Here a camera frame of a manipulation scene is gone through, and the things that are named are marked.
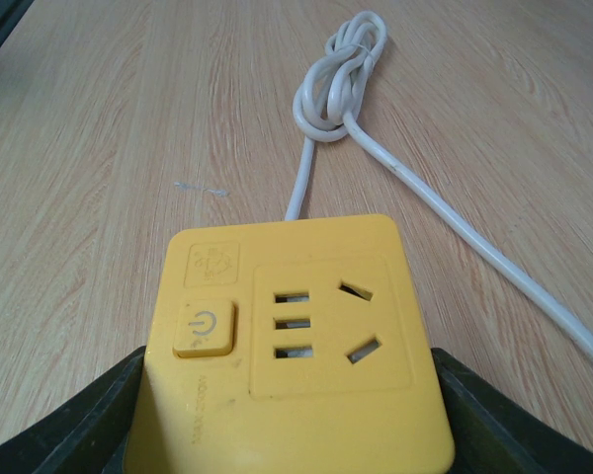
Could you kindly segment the yellow cube socket adapter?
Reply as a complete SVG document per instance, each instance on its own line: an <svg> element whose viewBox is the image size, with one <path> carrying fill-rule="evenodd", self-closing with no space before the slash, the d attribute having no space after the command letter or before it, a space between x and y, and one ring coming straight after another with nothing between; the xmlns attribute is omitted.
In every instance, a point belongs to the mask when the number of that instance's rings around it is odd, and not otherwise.
<svg viewBox="0 0 593 474"><path fill-rule="evenodd" d="M391 218L172 238L126 473L444 473L454 459Z"/></svg>

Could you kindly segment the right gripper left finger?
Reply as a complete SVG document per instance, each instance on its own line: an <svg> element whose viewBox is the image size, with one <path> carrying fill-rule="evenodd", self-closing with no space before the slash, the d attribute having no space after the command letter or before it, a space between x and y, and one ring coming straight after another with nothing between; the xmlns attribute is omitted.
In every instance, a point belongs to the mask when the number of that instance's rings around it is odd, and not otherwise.
<svg viewBox="0 0 593 474"><path fill-rule="evenodd" d="M0 473L121 473L145 347L0 445Z"/></svg>

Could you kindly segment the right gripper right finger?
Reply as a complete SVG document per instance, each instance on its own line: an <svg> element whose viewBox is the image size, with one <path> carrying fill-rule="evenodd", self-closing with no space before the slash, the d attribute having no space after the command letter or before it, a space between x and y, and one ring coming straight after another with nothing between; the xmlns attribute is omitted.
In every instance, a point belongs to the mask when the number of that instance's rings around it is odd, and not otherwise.
<svg viewBox="0 0 593 474"><path fill-rule="evenodd" d="M452 473L593 473L593 452L535 418L445 350L431 353L455 441Z"/></svg>

